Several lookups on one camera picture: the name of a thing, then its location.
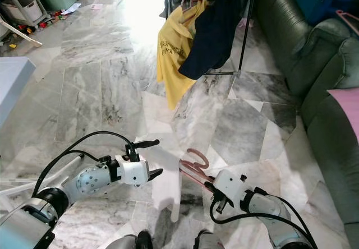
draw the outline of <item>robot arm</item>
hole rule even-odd
[[[206,183],[214,192],[214,202],[219,202],[217,212],[222,213],[226,203],[229,203],[237,211],[269,214],[291,220],[290,213],[279,198],[268,195],[260,188],[252,190],[245,184],[245,180],[244,175],[239,178],[228,170],[221,170],[213,184]],[[307,238],[293,226],[273,218],[258,219],[266,226],[274,249],[313,249]]]
[[[135,148],[159,144],[158,140],[132,143]],[[54,240],[52,233],[58,219],[77,200],[90,196],[112,182],[138,187],[162,173],[162,169],[149,171],[146,161],[138,153],[102,158],[102,162],[89,166],[73,178],[66,178],[56,186],[45,187],[34,197],[0,219],[1,249],[43,249]]]

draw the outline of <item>metal tube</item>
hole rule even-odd
[[[54,175],[52,175],[49,178],[45,179],[43,183],[47,184],[47,183],[55,180],[66,169],[68,169],[69,167],[73,167],[73,165],[75,165],[76,163],[79,163],[79,162],[81,162],[81,157],[77,156],[72,161],[70,161],[68,164],[66,164],[63,168],[61,168],[58,172],[56,172]],[[8,196],[8,195],[12,195],[12,194],[15,194],[15,193],[19,193],[19,192],[24,191],[24,190],[32,189],[32,188],[34,188],[35,184],[36,184],[36,181],[32,182],[29,179],[29,182],[27,184],[25,184],[25,185],[20,185],[20,186],[16,186],[16,187],[13,187],[13,188],[1,190],[0,191],[0,196]]]
[[[243,56],[244,56],[245,49],[246,49],[247,34],[248,34],[249,22],[250,22],[251,15],[252,15],[253,5],[254,5],[254,0],[249,0],[249,11],[248,11],[248,16],[247,16],[245,35],[243,37],[241,60],[240,60],[240,65],[238,66],[238,71],[240,71],[242,69]]]
[[[164,0],[164,10],[165,10],[165,16],[166,19],[168,18],[168,0]]]
[[[233,75],[233,72],[207,72],[204,75]]]

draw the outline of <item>navy blue shirt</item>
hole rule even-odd
[[[236,27],[247,0],[215,0],[197,17],[190,54],[179,73],[197,80],[211,68],[220,68],[231,55]]]

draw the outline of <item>black metal stand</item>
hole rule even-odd
[[[172,0],[164,0],[164,1],[165,1],[165,11],[166,11],[166,19],[167,19],[168,14],[172,12]],[[254,6],[254,0],[249,0],[248,16],[247,16],[247,22],[246,22],[246,27],[245,27],[245,34],[243,37],[242,51],[241,51],[240,65],[238,66],[238,72],[240,70],[242,70],[243,56],[244,56],[245,49],[246,49],[248,28],[249,28],[250,19],[252,16],[253,6]],[[204,75],[233,75],[233,74],[234,74],[234,72],[207,72]]]

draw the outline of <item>white table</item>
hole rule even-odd
[[[0,57],[0,128],[34,70],[27,57]]]

